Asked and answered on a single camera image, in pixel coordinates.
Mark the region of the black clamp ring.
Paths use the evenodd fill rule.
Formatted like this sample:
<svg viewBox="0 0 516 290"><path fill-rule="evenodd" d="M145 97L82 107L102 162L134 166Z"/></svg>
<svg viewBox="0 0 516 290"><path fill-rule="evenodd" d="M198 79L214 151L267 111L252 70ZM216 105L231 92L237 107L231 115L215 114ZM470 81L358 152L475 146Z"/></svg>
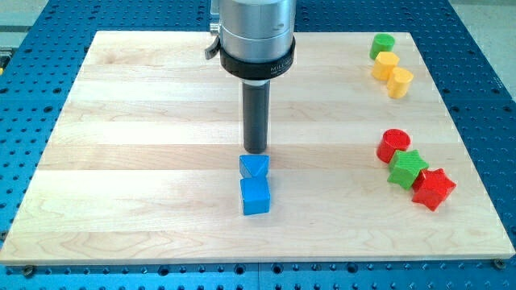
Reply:
<svg viewBox="0 0 516 290"><path fill-rule="evenodd" d="M234 58L221 47L219 49L220 64L228 73L240 79L250 81L270 80L279 77L290 69L293 64L295 48L296 39L294 37L289 50L282 57L265 63L250 63Z"/></svg>

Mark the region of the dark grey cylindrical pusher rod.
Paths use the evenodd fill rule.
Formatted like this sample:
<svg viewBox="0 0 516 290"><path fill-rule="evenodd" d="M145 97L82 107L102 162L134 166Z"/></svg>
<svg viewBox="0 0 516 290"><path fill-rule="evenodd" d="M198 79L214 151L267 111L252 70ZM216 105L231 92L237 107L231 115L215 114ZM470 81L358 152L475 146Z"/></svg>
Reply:
<svg viewBox="0 0 516 290"><path fill-rule="evenodd" d="M260 154L267 147L268 105L270 81L242 82L243 146L252 154Z"/></svg>

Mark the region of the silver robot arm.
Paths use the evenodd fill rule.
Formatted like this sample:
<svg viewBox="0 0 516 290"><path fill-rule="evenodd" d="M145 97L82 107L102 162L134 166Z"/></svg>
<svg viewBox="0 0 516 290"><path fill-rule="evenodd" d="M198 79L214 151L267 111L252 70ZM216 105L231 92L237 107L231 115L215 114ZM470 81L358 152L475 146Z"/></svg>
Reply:
<svg viewBox="0 0 516 290"><path fill-rule="evenodd" d="M295 0L213 0L210 33L214 42L205 58L238 77L242 89L243 147L266 150L270 81L293 64Z"/></svg>

